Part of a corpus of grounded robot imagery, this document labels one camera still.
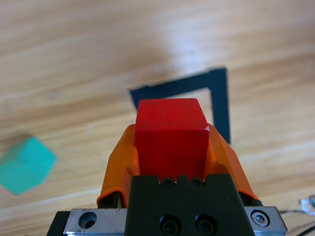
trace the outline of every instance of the red wooden block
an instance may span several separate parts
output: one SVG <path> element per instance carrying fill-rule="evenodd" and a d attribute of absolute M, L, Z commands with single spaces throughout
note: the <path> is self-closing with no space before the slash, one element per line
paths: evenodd
<path fill-rule="evenodd" d="M 203 178 L 209 127 L 197 99 L 152 99 L 139 104 L 135 147 L 140 175 Z"/>

